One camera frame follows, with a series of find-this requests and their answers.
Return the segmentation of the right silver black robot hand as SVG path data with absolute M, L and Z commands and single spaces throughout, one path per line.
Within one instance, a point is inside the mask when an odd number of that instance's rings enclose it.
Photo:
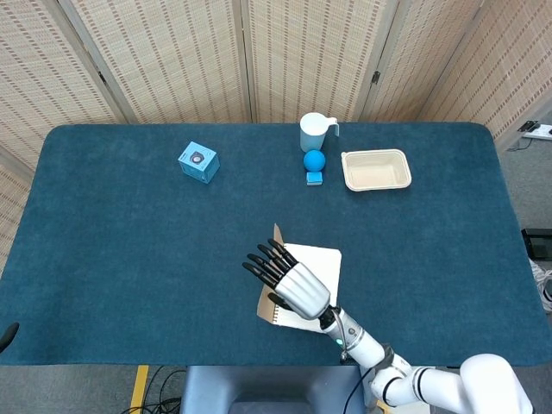
M 269 247 L 257 245 L 264 256 L 248 254 L 242 267 L 270 289 L 268 297 L 276 305 L 305 320 L 320 319 L 331 308 L 329 289 L 283 244 L 267 242 Z

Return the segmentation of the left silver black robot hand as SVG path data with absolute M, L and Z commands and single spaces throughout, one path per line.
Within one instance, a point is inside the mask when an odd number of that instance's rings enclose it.
M 0 353 L 2 353 L 15 339 L 19 330 L 19 323 L 12 323 L 0 337 Z

